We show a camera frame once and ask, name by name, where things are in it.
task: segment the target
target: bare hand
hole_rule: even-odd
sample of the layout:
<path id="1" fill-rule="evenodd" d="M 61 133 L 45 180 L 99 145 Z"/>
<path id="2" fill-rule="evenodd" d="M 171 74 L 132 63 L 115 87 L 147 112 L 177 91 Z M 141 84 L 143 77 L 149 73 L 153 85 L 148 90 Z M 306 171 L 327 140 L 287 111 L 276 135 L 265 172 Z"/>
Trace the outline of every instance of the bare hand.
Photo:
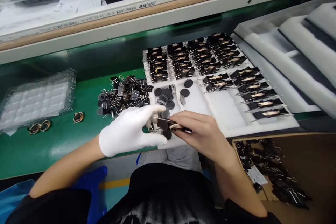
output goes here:
<path id="1" fill-rule="evenodd" d="M 203 155 L 223 168 L 229 168 L 237 164 L 236 153 L 218 128 L 215 118 L 209 115 L 182 111 L 174 114 L 170 119 L 192 130 L 192 133 L 179 130 L 173 133 Z"/>

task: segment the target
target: white glove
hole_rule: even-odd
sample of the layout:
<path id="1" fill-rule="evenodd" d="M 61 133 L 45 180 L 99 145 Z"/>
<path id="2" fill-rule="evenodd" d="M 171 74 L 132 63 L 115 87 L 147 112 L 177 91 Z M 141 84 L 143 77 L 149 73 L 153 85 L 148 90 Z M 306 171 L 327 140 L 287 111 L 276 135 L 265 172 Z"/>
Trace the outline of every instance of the white glove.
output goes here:
<path id="1" fill-rule="evenodd" d="M 162 105 L 147 105 L 142 108 L 131 107 L 106 126 L 99 134 L 99 146 L 106 157 L 112 157 L 122 152 L 141 149 L 146 146 L 156 146 L 167 143 L 167 138 L 156 133 L 144 133 L 142 127 L 151 127 L 152 116 L 165 111 Z"/>

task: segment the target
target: person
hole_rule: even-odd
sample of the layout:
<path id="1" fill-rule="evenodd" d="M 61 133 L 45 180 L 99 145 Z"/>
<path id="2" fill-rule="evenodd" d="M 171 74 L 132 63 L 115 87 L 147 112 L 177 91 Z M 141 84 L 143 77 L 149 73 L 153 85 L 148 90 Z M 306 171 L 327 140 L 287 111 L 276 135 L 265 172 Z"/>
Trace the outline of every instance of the person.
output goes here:
<path id="1" fill-rule="evenodd" d="M 98 136 L 47 169 L 6 223 L 86 223 L 90 192 L 69 187 L 101 158 L 166 144 L 163 135 L 142 132 L 142 127 L 156 123 L 157 114 L 164 110 L 162 105 L 124 110 Z M 131 175 L 128 193 L 98 224 L 280 223 L 265 210 L 213 117 L 182 111 L 170 119 L 192 130 L 174 131 L 190 145 L 181 147 L 184 156 L 178 148 L 168 149 L 163 157 L 159 154 L 165 150 L 145 153 L 140 157 L 140 167 Z M 214 208 L 197 151 L 215 163 L 218 186 L 225 199 L 224 217 Z"/>

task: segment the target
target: plastic tray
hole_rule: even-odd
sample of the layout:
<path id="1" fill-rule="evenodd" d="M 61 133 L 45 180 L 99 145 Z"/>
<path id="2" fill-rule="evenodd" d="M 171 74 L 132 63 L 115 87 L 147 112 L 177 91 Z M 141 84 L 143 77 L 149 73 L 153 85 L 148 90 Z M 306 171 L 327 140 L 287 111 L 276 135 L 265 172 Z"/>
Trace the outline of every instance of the plastic tray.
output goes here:
<path id="1" fill-rule="evenodd" d="M 10 88 L 1 102 L 0 132 L 72 111 L 75 86 L 76 71 L 68 69 Z"/>

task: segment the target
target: black shirt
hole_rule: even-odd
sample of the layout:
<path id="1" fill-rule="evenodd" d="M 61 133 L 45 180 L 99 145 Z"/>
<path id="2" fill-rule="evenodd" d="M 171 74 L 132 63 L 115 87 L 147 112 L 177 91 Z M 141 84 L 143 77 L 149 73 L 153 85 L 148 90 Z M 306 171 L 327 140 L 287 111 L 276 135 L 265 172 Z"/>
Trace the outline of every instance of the black shirt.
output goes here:
<path id="1" fill-rule="evenodd" d="M 146 164 L 131 176 L 128 193 L 98 224 L 280 223 L 272 214 L 258 218 L 231 200 L 219 215 L 204 176 L 167 164 Z M 89 191 L 61 189 L 36 199 L 26 196 L 7 219 L 12 223 L 86 223 Z"/>

